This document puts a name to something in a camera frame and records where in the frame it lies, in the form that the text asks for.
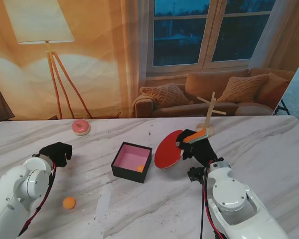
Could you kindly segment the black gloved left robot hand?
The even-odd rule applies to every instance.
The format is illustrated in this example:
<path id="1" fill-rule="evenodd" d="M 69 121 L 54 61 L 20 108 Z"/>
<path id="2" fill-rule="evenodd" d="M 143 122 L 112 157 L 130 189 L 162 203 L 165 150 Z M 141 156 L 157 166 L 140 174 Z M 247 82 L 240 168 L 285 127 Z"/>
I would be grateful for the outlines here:
<path id="1" fill-rule="evenodd" d="M 49 157 L 56 167 L 64 168 L 67 165 L 67 161 L 72 157 L 72 149 L 72 146 L 69 144 L 57 142 L 43 147 L 39 154 Z"/>

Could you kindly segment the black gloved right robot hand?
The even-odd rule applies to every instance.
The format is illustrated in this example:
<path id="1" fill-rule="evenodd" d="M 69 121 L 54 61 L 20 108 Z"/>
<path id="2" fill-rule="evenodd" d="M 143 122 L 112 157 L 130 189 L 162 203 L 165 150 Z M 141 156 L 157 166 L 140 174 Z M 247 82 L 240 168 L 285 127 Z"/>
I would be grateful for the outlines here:
<path id="1" fill-rule="evenodd" d="M 210 161 L 217 161 L 218 157 L 207 138 L 194 143 L 185 143 L 183 141 L 186 137 L 193 134 L 195 134 L 195 131 L 186 129 L 176 138 L 176 142 L 179 143 L 178 147 L 184 150 L 182 159 L 186 160 L 188 158 L 194 157 L 200 164 L 205 167 Z"/>

